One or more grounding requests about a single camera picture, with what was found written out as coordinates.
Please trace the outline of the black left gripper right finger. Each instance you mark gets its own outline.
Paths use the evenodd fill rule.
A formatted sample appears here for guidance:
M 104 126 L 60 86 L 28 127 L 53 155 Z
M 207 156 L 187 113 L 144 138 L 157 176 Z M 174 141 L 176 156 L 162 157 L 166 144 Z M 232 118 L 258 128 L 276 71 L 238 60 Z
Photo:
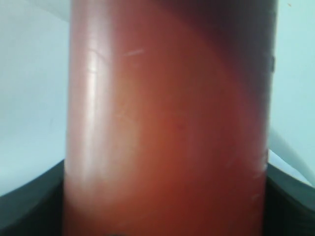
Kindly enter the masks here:
M 268 165 L 264 204 L 266 236 L 315 236 L 315 189 Z

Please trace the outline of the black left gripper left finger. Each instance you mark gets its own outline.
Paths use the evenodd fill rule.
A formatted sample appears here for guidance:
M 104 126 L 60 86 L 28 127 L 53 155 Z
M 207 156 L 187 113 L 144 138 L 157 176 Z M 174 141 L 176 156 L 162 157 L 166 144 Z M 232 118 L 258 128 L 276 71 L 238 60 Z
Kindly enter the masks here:
M 2 236 L 60 236 L 63 220 L 64 161 L 1 196 Z

